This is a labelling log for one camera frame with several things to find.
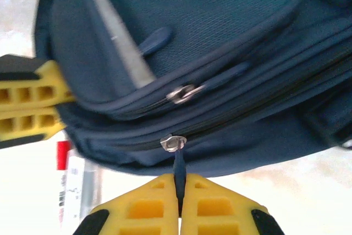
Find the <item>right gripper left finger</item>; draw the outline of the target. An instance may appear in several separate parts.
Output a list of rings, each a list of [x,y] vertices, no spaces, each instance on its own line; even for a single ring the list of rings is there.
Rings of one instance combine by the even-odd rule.
[[[74,234],[178,234],[178,217],[174,176],[163,174],[95,207]]]

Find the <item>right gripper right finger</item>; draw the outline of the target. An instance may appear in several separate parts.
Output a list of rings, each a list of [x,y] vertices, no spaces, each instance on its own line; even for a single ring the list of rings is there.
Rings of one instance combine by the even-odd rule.
[[[181,217],[184,235],[283,234],[266,207],[198,174],[188,174]]]

